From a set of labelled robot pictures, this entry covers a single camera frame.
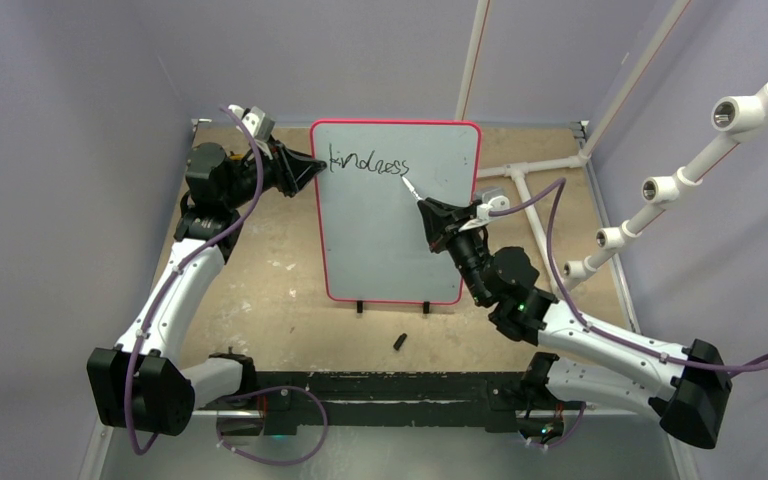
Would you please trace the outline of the white whiteboard marker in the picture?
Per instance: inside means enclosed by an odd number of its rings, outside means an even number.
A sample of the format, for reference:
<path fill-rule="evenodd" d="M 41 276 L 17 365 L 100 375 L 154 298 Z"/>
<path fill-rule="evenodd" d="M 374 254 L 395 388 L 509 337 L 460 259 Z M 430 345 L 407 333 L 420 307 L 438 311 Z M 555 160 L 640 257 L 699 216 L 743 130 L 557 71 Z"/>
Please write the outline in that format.
<path fill-rule="evenodd" d="M 422 200 L 423 200 L 423 197 L 422 197 L 422 196 L 421 196 L 421 195 L 418 193 L 418 191 L 416 190 L 416 188 L 415 188 L 415 186 L 413 185 L 413 183 L 412 183 L 412 182 L 411 182 L 411 181 L 410 181 L 410 180 L 409 180 L 407 177 L 405 177 L 405 176 L 402 176 L 402 177 L 401 177 L 401 180 L 402 180 L 403 184 L 405 185 L 405 187 L 406 187 L 406 188 L 408 189 L 408 191 L 410 192 L 410 194 L 413 196 L 413 198 L 414 198 L 414 199 L 415 199 L 417 202 L 419 202 L 419 201 L 422 201 Z"/>

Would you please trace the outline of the black marker cap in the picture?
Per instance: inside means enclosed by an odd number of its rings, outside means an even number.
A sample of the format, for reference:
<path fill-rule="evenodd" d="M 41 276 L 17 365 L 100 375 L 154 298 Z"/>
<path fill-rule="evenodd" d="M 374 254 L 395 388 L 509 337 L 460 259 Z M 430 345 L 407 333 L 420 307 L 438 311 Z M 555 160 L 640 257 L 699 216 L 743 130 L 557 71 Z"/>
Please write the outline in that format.
<path fill-rule="evenodd" d="M 396 341 L 394 342 L 394 344 L 393 344 L 393 349 L 394 349 L 395 351 L 399 351 L 399 350 L 402 348 L 402 346 L 403 346 L 403 344 L 404 344 L 405 340 L 407 339 L 407 337 L 408 337 L 408 335 L 407 335 L 406 333 L 402 333 L 402 334 L 400 334 L 400 335 L 397 337 L 397 339 L 396 339 Z"/>

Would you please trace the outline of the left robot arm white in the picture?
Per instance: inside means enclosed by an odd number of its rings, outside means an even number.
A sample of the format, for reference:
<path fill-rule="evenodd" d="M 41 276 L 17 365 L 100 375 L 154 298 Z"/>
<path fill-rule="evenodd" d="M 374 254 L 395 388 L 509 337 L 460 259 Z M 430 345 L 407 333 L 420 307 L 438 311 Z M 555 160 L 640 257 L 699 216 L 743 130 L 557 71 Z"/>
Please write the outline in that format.
<path fill-rule="evenodd" d="M 253 360 L 214 353 L 184 370 L 177 363 L 194 315 L 226 266 L 260 194 L 274 188 L 296 196 L 326 162 L 270 139 L 242 156 L 217 143 L 186 158 L 187 191 L 170 257 L 145 306 L 111 348 L 96 348 L 87 374 L 100 422 L 109 427 L 177 436 L 192 413 L 220 398 L 244 409 L 257 399 Z"/>

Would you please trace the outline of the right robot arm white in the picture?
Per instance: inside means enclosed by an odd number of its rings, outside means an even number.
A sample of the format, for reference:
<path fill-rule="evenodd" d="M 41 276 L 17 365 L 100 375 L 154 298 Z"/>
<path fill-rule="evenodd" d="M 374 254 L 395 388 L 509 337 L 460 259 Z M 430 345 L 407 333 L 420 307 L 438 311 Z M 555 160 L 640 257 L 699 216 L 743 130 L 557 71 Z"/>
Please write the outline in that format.
<path fill-rule="evenodd" d="M 733 388 L 716 346 L 665 342 L 601 321 L 537 287 L 538 270 L 521 247 L 490 252 L 485 227 L 473 227 L 477 202 L 459 207 L 417 201 L 431 252 L 445 252 L 473 303 L 506 338 L 574 353 L 642 388 L 643 410 L 674 438 L 716 446 Z"/>

